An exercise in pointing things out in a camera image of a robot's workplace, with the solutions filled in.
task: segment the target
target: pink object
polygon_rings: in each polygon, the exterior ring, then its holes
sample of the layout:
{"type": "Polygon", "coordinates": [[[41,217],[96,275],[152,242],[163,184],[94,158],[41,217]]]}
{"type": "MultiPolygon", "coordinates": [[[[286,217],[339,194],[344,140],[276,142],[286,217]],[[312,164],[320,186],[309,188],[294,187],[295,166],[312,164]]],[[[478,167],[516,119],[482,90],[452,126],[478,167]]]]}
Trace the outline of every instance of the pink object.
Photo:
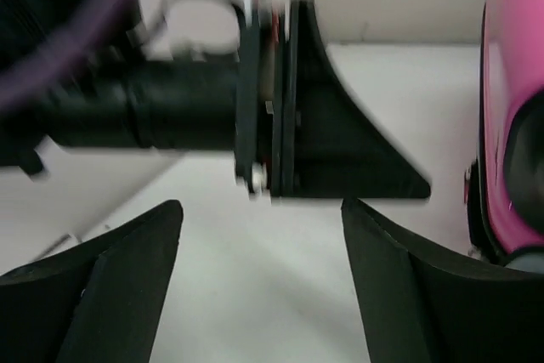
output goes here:
{"type": "MultiPolygon", "coordinates": [[[[534,223],[528,223],[516,209],[505,179],[507,149],[516,144],[514,139],[518,137],[513,133],[513,140],[508,139],[514,118],[519,118],[520,109],[528,101],[544,93],[544,0],[488,0],[482,42],[485,153],[482,188],[485,188],[490,228],[509,254],[523,247],[544,246],[541,226],[536,228],[534,223]]],[[[538,167],[535,169],[530,177],[536,179],[538,167]]],[[[541,197],[535,184],[526,187],[531,200],[541,197]]],[[[540,206],[544,208],[544,198],[540,206]]]]}

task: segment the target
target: white tabletop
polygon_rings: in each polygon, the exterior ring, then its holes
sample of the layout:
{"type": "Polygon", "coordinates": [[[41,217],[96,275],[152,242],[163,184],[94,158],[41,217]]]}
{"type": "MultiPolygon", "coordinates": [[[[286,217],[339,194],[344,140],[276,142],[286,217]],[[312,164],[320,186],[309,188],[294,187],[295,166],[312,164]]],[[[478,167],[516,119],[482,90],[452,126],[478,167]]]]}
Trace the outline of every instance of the white tabletop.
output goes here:
{"type": "MultiPolygon", "coordinates": [[[[377,207],[466,252],[462,176],[476,153],[478,49],[330,51],[359,102],[432,179],[430,202],[377,207]]],[[[249,201],[232,155],[191,154],[104,224],[172,198],[185,219],[153,363],[369,362],[339,201],[249,201]]]]}

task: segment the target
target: purple cable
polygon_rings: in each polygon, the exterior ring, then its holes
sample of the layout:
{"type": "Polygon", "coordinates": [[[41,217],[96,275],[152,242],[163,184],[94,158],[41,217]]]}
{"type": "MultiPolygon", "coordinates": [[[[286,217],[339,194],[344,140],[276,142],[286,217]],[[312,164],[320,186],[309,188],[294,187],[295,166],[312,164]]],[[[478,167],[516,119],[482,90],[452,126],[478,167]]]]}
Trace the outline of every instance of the purple cable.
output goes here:
{"type": "Polygon", "coordinates": [[[84,0],[66,25],[28,57],[0,72],[0,111],[19,108],[69,77],[86,62],[127,1],[130,0],[84,0]]]}

